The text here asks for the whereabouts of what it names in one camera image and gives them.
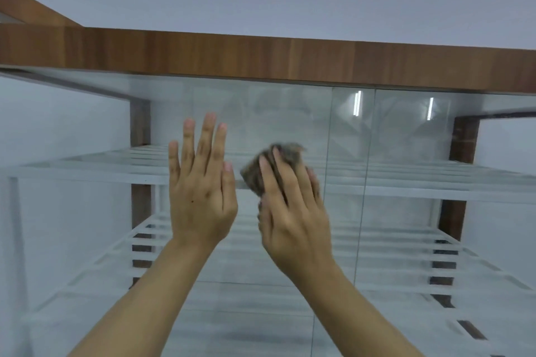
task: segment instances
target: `display case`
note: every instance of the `display case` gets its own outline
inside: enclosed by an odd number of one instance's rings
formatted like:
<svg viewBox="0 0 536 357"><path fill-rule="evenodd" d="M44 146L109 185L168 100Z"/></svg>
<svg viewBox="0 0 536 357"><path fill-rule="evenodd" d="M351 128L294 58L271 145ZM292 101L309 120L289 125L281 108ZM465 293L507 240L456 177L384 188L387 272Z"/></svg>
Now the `display case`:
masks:
<svg viewBox="0 0 536 357"><path fill-rule="evenodd" d="M196 120L199 136L209 111L228 124L238 216L200 273L164 356L339 355L260 244L258 198L239 170L273 142L306 148L337 263L423 354L536 355L536 96L8 61L4 77L124 100L132 121L131 146L0 170L21 355L67 354L151 266L171 238L166 144L181 139L187 117ZM110 243L98 232L76 233L76 218L50 222L54 216L24 197L22 184L26 191L35 184L64 191L71 184L123 187L110 190L117 197L101 212L109 212L106 223L122 235ZM85 206L101 205L92 200ZM44 277L54 276L57 260L42 252L56 240L74 243L69 256L91 257L78 260L75 273L48 295L36 296Z"/></svg>

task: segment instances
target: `wood grain surface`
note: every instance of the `wood grain surface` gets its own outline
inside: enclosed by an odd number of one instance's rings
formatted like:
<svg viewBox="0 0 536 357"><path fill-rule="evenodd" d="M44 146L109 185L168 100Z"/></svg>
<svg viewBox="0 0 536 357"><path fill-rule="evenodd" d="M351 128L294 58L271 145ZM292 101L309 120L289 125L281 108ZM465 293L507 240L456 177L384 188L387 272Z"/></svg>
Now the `wood grain surface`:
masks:
<svg viewBox="0 0 536 357"><path fill-rule="evenodd" d="M0 64L536 93L536 51L0 25Z"/></svg>
<svg viewBox="0 0 536 357"><path fill-rule="evenodd" d="M26 24L79 26L36 0L0 0L0 13Z"/></svg>

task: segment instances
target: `left hand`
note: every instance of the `left hand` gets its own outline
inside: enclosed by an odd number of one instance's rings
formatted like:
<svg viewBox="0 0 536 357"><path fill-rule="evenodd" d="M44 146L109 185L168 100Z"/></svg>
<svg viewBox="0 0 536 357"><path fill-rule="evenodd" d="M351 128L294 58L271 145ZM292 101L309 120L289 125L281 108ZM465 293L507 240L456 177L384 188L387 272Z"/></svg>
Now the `left hand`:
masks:
<svg viewBox="0 0 536 357"><path fill-rule="evenodd" d="M184 121L180 164L178 142L169 144L172 240L209 251L227 236L238 212L233 168L224 162L227 125L218 126L212 144L215 124L216 115L208 113L194 152L195 122Z"/></svg>

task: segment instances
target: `right hand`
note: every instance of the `right hand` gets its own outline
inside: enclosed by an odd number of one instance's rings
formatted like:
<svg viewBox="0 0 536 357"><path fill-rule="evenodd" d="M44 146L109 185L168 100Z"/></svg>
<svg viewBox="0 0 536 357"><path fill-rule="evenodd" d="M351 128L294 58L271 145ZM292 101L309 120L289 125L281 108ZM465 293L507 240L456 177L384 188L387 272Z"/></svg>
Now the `right hand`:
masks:
<svg viewBox="0 0 536 357"><path fill-rule="evenodd" d="M336 266L331 252L330 223L314 173L301 160L294 172L277 149L273 153L288 205L270 164L261 157L265 194L260 204L259 230L271 259L299 287Z"/></svg>

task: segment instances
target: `glass surface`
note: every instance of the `glass surface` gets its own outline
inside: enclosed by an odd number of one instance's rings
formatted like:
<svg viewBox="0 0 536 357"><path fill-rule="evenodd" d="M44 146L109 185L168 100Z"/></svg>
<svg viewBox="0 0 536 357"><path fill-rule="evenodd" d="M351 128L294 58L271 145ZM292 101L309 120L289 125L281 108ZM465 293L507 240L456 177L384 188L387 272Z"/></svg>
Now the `glass surface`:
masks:
<svg viewBox="0 0 536 357"><path fill-rule="evenodd" d="M166 145L187 117L198 137L209 111L228 124L239 212L164 355L339 355L262 248L258 198L240 180L274 142L306 148L337 263L426 356L536 355L535 96L26 70L151 100L151 145L129 148L128 103L55 89L57 110L70 94L89 109L64 110L39 129L50 142L33 146L36 160L0 172L4 282L35 356L65 355L156 259L171 237ZM133 231L130 184L154 186ZM6 211L17 206L20 217Z"/></svg>

